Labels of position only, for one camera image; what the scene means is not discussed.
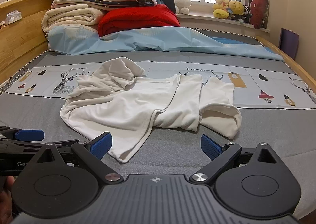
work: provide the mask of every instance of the wooden bed rail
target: wooden bed rail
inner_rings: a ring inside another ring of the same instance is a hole
[[[11,0],[0,4],[0,21],[18,10],[22,19],[0,29],[0,84],[47,50],[41,23],[53,0]]]
[[[297,62],[295,62],[291,57],[285,54],[281,49],[273,45],[271,42],[266,39],[256,36],[256,39],[259,40],[262,44],[273,50],[275,53],[281,55],[284,58],[285,63],[292,68],[293,71],[300,76],[305,83],[309,86],[309,88],[316,93],[316,81],[315,79],[305,71]]]

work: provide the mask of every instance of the light blue sheet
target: light blue sheet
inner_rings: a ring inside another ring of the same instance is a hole
[[[183,27],[132,29],[99,38],[97,33],[78,26],[57,26],[48,33],[48,41],[52,50],[68,55],[158,50],[283,61],[282,56],[266,50],[263,46],[244,44],[239,41],[232,44],[234,40],[211,38],[196,30]]]

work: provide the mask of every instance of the red cushion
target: red cushion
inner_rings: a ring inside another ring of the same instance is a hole
[[[102,37],[127,29],[161,26],[180,27],[176,15],[165,5],[125,7],[108,12],[99,22],[98,33]]]
[[[250,5],[250,24],[255,26],[255,29],[263,27],[269,13],[269,0],[252,0]]]

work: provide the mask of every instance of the yellow plush toy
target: yellow plush toy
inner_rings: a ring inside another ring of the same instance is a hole
[[[213,15],[215,18],[227,19],[229,16],[229,13],[222,9],[216,9],[214,10]]]
[[[228,4],[228,8],[232,10],[233,14],[242,15],[244,13],[244,5],[236,0],[230,1]]]
[[[225,10],[228,7],[230,0],[215,0],[215,2],[216,3],[213,5],[213,10]]]

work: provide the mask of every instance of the white plush toy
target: white plush toy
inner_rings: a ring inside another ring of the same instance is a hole
[[[189,14],[191,0],[174,0],[174,4],[176,5],[176,14]]]

